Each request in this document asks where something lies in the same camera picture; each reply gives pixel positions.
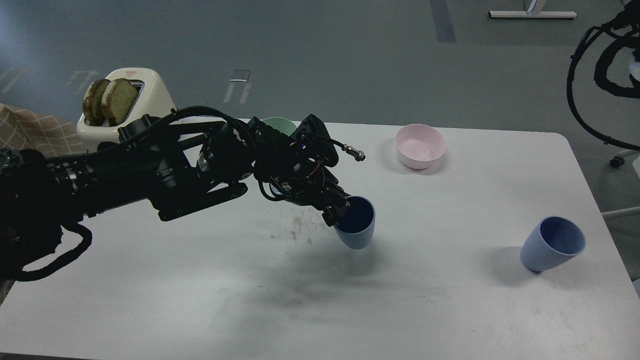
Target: white toaster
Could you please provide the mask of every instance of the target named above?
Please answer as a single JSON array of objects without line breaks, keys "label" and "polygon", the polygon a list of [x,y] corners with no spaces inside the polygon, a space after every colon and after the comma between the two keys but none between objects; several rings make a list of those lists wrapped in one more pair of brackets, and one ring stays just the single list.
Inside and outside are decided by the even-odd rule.
[{"label": "white toaster", "polygon": [[138,88],[138,97],[124,122],[117,126],[109,126],[107,121],[100,126],[92,126],[85,121],[84,114],[80,116],[76,126],[77,133],[89,152],[95,152],[101,142],[119,143],[118,128],[129,125],[142,115],[164,117],[175,107],[164,81],[157,72],[142,67],[126,67],[112,71],[105,79],[120,78],[128,79]]}]

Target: chair wheel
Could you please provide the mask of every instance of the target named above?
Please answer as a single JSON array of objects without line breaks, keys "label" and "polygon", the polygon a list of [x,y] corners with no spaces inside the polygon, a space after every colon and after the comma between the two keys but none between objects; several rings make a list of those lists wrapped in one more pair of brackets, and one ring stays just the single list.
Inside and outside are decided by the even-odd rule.
[{"label": "chair wheel", "polygon": [[613,157],[613,159],[609,160],[609,165],[611,165],[611,167],[614,167],[614,168],[619,168],[624,163],[625,163],[625,159],[619,156],[615,156]]}]

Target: blue cup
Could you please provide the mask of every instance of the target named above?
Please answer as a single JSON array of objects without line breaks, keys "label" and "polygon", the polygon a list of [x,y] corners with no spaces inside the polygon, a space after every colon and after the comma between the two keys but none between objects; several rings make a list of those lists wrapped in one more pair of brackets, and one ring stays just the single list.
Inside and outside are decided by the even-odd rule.
[{"label": "blue cup", "polygon": [[351,208],[333,228],[345,245],[360,250],[366,247],[373,237],[376,210],[371,201],[362,196],[349,196],[347,200]]},{"label": "blue cup", "polygon": [[522,245],[520,260],[529,270],[542,272],[573,259],[585,245],[584,234],[573,222],[561,217],[547,217]]}]

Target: bowl rim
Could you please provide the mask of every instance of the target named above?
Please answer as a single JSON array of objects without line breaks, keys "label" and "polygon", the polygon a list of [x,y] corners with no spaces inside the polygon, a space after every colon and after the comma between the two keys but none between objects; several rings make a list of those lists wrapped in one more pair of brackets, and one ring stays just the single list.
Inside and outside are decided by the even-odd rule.
[{"label": "bowl rim", "polygon": [[[435,156],[435,157],[433,157],[433,159],[430,159],[430,160],[418,160],[416,158],[413,158],[413,157],[405,154],[402,150],[400,150],[399,143],[398,143],[398,135],[400,134],[401,131],[405,130],[406,128],[412,127],[412,126],[414,126],[414,127],[415,126],[419,126],[419,127],[424,127],[424,128],[426,128],[428,130],[432,130],[436,134],[436,136],[439,137],[442,140],[442,144],[443,144],[442,151],[440,151],[438,153],[438,156]],[[398,132],[396,133],[396,137],[395,137],[395,144],[396,144],[396,150],[400,154],[402,154],[405,158],[411,159],[412,161],[418,161],[420,163],[428,163],[430,161],[435,161],[435,160],[441,158],[444,155],[445,151],[447,150],[447,142],[445,141],[444,136],[442,136],[442,134],[438,131],[438,129],[436,129],[435,127],[426,125],[426,124],[419,124],[419,123],[408,124],[408,125],[403,126],[400,130],[398,130]]]}]

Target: green cup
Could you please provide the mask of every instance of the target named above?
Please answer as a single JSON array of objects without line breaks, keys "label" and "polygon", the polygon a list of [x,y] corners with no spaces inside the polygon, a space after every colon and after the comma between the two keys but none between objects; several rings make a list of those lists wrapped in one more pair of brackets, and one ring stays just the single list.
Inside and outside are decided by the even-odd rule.
[{"label": "green cup", "polygon": [[291,120],[283,117],[268,117],[262,120],[262,122],[287,136],[291,136],[291,134],[293,134],[293,132],[298,128],[296,124],[291,122]]}]

